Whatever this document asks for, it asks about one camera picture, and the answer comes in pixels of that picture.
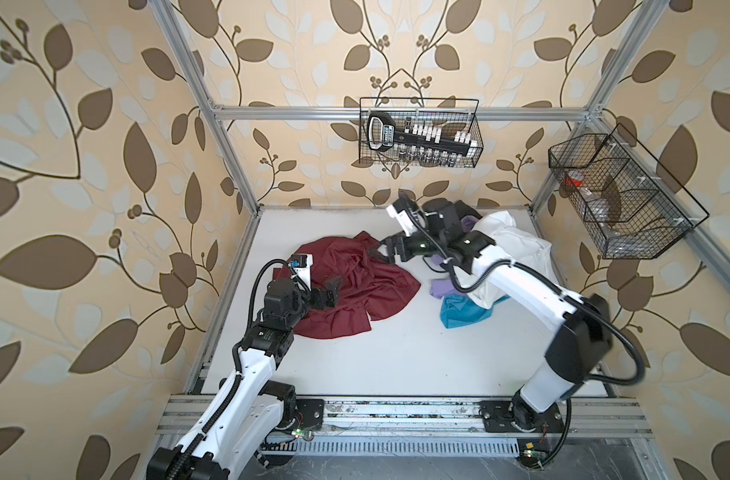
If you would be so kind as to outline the maroon cloth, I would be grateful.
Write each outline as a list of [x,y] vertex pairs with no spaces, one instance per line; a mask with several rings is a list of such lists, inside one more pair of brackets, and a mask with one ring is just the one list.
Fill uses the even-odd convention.
[[365,231],[353,238],[329,236],[301,245],[294,254],[313,256],[310,290],[325,289],[324,283],[330,277],[342,278],[338,305],[292,312],[293,290],[306,289],[283,265],[274,271],[264,297],[264,324],[307,338],[329,340],[368,332],[373,322],[400,313],[421,284],[407,270],[370,257],[368,250],[376,245],[378,241]]

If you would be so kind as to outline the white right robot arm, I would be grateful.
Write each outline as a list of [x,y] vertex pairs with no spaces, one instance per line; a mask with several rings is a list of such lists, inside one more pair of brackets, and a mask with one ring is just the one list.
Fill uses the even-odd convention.
[[554,278],[551,245],[517,227],[507,211],[496,211],[464,227],[460,204],[423,210],[402,197],[387,208],[402,230],[380,241],[372,253],[390,264],[438,257],[458,293],[480,307],[506,297],[530,311],[552,333],[544,360],[505,407],[484,407],[483,416],[504,430],[546,435],[558,419],[562,431],[547,452],[527,447],[518,461],[543,470],[561,452],[572,423],[572,398],[587,382],[615,386],[641,383],[641,350],[613,324],[607,300],[585,297]]

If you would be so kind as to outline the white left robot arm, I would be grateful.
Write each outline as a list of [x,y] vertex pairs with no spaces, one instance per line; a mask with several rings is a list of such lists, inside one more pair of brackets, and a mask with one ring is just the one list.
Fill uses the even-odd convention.
[[234,368],[199,419],[173,447],[160,447],[146,467],[148,479],[236,479],[253,459],[270,465],[265,449],[310,440],[322,424],[321,400],[298,400],[293,385],[274,376],[294,341],[294,329],[311,311],[338,303],[340,282],[312,284],[313,257],[271,260],[286,278],[269,282],[260,310],[249,311],[243,338],[232,348]]

